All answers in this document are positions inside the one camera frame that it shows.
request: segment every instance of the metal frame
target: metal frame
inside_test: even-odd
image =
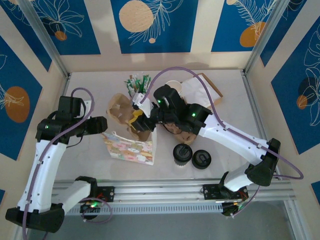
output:
[[[254,92],[252,91],[250,78],[245,76],[244,72],[242,73],[242,79],[244,82],[245,89],[247,91],[248,99],[251,105],[252,113],[254,120],[256,122],[259,133],[265,139],[268,139],[268,132],[264,128],[264,124],[260,115],[259,106],[257,105],[256,97]],[[279,167],[276,167],[277,174],[282,174]],[[289,221],[294,233],[294,236],[297,240],[309,240],[312,239],[310,236],[310,232],[308,230],[308,226],[305,222],[303,215],[301,214],[301,210],[299,207],[299,203],[295,198],[283,200],[284,206],[289,217]]]
[[[253,64],[256,62],[256,60],[260,57],[260,54],[262,53],[263,49],[265,48],[271,34],[275,30],[283,12],[287,8],[290,0],[277,0],[277,3],[275,4],[270,17],[266,21],[266,24],[262,30],[262,33],[260,34],[260,37],[258,38],[255,46],[253,47],[253,50],[251,52],[251,55],[248,59],[248,61],[245,64],[244,67],[244,73],[247,75]]]
[[[44,49],[52,59],[52,61],[56,64],[61,74],[67,80],[69,77],[68,71],[60,58],[60,54],[49,36],[45,26],[41,22],[36,10],[32,6],[32,3],[29,0],[16,0],[21,11],[23,12],[25,18],[28,20],[30,26],[35,32],[36,36],[39,38],[41,44]]]
[[[145,215],[145,214],[203,214],[203,213],[222,213],[221,203],[199,202],[199,203],[152,203],[148,204],[117,204],[111,203],[113,215]],[[81,206],[73,207],[68,216],[79,216]],[[108,206],[102,206],[94,209],[86,215],[109,215]]]
[[[219,179],[173,179],[173,180],[135,180],[112,181],[100,180],[99,186],[113,186],[117,204],[185,204],[185,203],[222,203],[234,200],[205,200],[201,189],[204,184],[218,184]],[[67,189],[73,181],[56,181],[52,195]],[[252,196],[258,186],[248,186]],[[274,180],[269,187],[260,187],[254,201],[282,201],[296,199],[290,181]]]

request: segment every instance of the beige circle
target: beige circle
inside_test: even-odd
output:
[[[156,42],[156,40],[152,37],[149,39],[149,43],[154,44]]]
[[[17,0],[8,0],[10,3],[14,4],[14,5],[18,5]]]
[[[238,0],[225,0],[225,1],[226,1],[226,4],[228,4],[228,5],[233,5],[236,2],[238,2]]]
[[[139,33],[150,28],[154,15],[144,2],[131,0],[120,9],[119,19],[125,30]]]

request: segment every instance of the green led light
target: green led light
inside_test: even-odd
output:
[[[98,205],[98,203],[95,202],[95,203],[91,204],[91,207],[92,207],[92,208],[95,208],[97,205]]]

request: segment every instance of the white leaf pattern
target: white leaf pattern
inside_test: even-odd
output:
[[[29,26],[27,19],[20,7],[8,0],[0,0],[18,20]],[[69,0],[34,0],[31,1],[33,8],[41,20],[47,20],[44,25],[49,25],[55,33],[61,31],[82,37],[81,29],[76,25],[84,21],[85,16],[69,10]]]
[[[287,20],[288,19],[288,14],[289,14],[289,11],[291,12],[296,12],[296,11],[299,11],[299,9],[301,8],[302,6],[302,3],[304,2],[305,0],[291,0],[288,4],[288,6],[286,6],[283,14],[282,14],[282,17]]]
[[[308,49],[304,56],[305,73],[308,77],[302,95],[307,101],[306,106],[310,107],[310,126],[315,127],[320,123],[320,25],[312,34]]]
[[[179,1],[176,7],[173,8],[173,3]],[[150,8],[153,15],[152,25],[141,32],[131,32],[129,39],[132,39],[130,46],[143,40],[157,39],[161,32],[166,30],[166,25],[170,27],[169,14],[177,10],[184,0],[146,0],[145,4]]]
[[[256,5],[256,0],[236,0],[233,4],[237,7],[239,15],[246,21],[249,27],[254,28],[255,39],[258,39],[261,33],[261,24],[257,24],[265,21],[274,9],[278,0],[270,0],[267,4],[266,0],[260,8]]]
[[[8,56],[6,55],[0,54],[0,70],[5,66],[7,57]],[[10,106],[10,104],[17,104],[23,106],[23,99],[24,97],[11,96],[3,89],[3,87],[0,84],[0,110],[3,109],[6,105]]]

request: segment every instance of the paper bag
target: paper bag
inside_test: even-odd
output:
[[[112,134],[104,132],[101,135],[111,157],[139,164],[154,164],[156,140],[135,141],[118,136],[115,132]]]
[[[122,93],[114,95],[108,103],[106,113],[117,123],[126,127],[126,130],[131,134],[134,140],[145,142],[148,140],[151,131],[137,131],[129,125],[129,120],[133,116],[134,108],[132,103]]]

